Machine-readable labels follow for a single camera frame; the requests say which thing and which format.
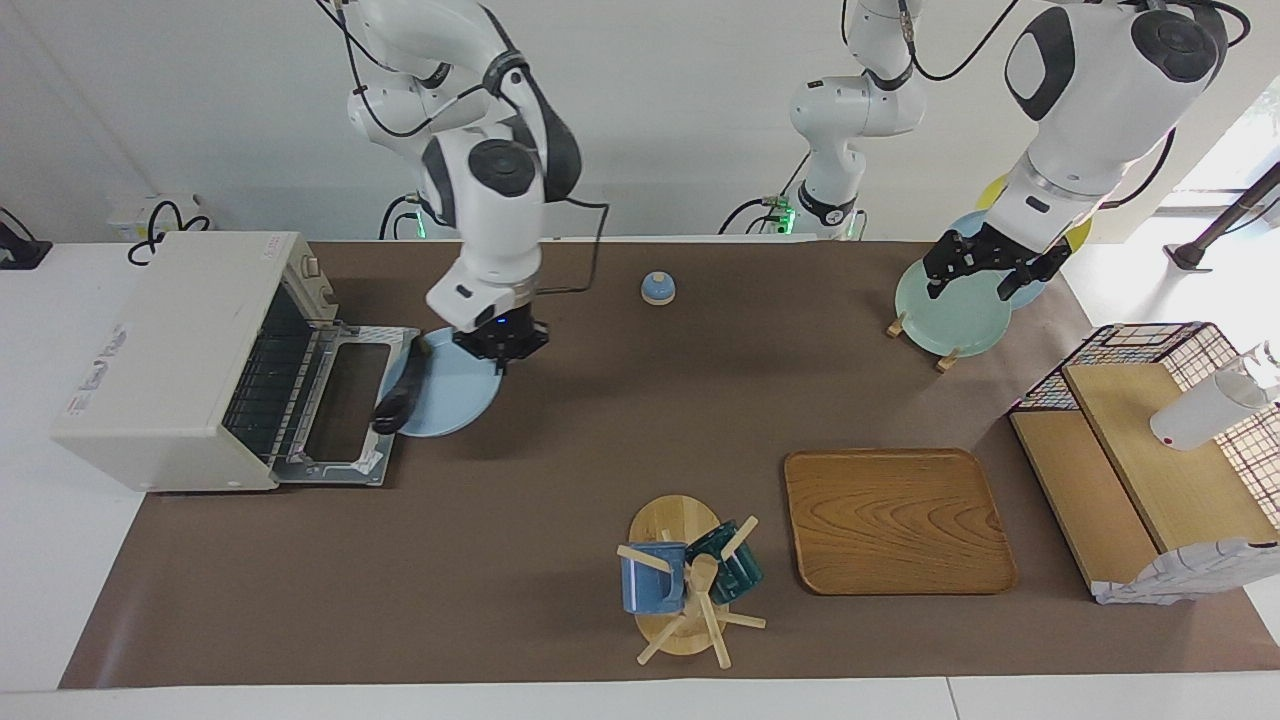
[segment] mint green plate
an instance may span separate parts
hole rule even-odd
[[[960,350],[959,357],[972,357],[991,350],[1005,337],[1014,315],[1014,306],[996,293],[1004,277],[986,270],[956,278],[933,300],[924,260],[916,260],[902,273],[893,300],[897,314],[906,314],[902,329],[911,342],[934,355]]]

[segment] wooden peg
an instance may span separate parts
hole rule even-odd
[[[937,368],[940,373],[946,373],[947,370],[955,366],[956,360],[959,359],[960,359],[960,348],[957,347],[951,351],[951,355],[947,355],[942,360],[938,360],[938,364],[934,365],[934,368]]]
[[[899,313],[897,319],[893,320],[893,324],[891,324],[888,328],[884,329],[884,334],[887,334],[888,337],[897,337],[902,334],[902,320],[905,319],[906,319],[906,313]]]
[[[751,530],[754,530],[755,527],[759,524],[760,521],[755,519],[755,515],[748,518],[746,521],[742,523],[742,527],[739,528],[736,533],[733,533],[732,538],[730,538],[728,543],[724,546],[724,550],[721,551],[721,560],[728,560],[730,557],[733,557],[733,553],[737,552],[737,548],[741,547],[744,542],[746,542],[746,536],[751,534]]]
[[[636,656],[636,662],[644,665],[650,660],[653,660],[653,656],[658,655],[658,651],[662,650],[662,644],[669,641],[671,637],[675,635],[681,626],[684,626],[686,620],[689,620],[689,618],[685,615],[677,615],[676,618],[672,618],[671,623],[667,623],[667,625],[662,629],[662,632],[653,638],[653,642],[649,643],[649,646],[645,647],[644,651],[641,651],[640,655]]]
[[[716,582],[716,573],[719,562],[710,555],[699,555],[694,559],[694,594],[701,609],[703,620],[707,623],[707,633],[712,637],[712,647],[716,648],[716,660],[721,670],[728,670],[733,662],[728,657],[728,647],[724,646],[724,637],[721,635],[719,623],[716,621],[716,606],[712,605],[710,589]]]
[[[648,552],[641,552],[641,551],[639,551],[639,550],[636,550],[634,547],[620,544],[618,546],[618,557],[626,557],[627,560],[632,560],[635,562],[639,562],[640,565],[644,565],[645,568],[653,568],[654,570],[658,570],[659,573],[667,573],[668,575],[671,574],[671,565],[668,565],[664,560],[654,557],[654,556],[649,555]]]
[[[716,619],[721,623],[728,623],[730,625],[741,625],[744,628],[755,628],[758,630],[764,629],[764,618],[751,618],[750,615],[737,615],[736,612],[727,612],[723,610],[716,611]]]

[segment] blue mug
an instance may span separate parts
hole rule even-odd
[[[669,615],[685,609],[685,543],[634,542],[630,547],[671,566],[663,573],[622,560],[622,607],[632,615]]]

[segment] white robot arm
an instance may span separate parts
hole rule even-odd
[[[577,142],[486,8],[474,0],[358,6],[371,51],[397,74],[357,88],[348,114],[415,168],[422,201],[462,236],[461,255],[426,302],[456,328],[454,342],[502,372],[548,340],[530,305],[543,204],[577,183]],[[513,114],[474,124],[494,101]]]
[[[924,0],[905,3],[913,18]],[[791,99],[791,124],[809,141],[809,174],[787,196],[794,232],[845,233],[867,158],[860,137],[910,132],[924,118],[925,95],[911,67],[899,0],[858,0],[849,20],[849,51],[865,68],[858,77],[824,77]]]
[[[1005,300],[1047,281],[1070,255],[1061,241],[1119,187],[1190,109],[1226,58],[1217,10],[1199,0],[1055,6],[1014,45],[1005,79],[1039,132],[974,237],[951,231],[924,258],[929,295],[957,277],[1012,270]]]

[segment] toaster oven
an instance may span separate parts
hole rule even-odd
[[[342,323],[297,233],[168,233],[51,436],[142,492],[378,486],[394,436],[367,416],[353,460],[312,457],[308,439],[343,347],[388,346],[385,387],[416,334]]]

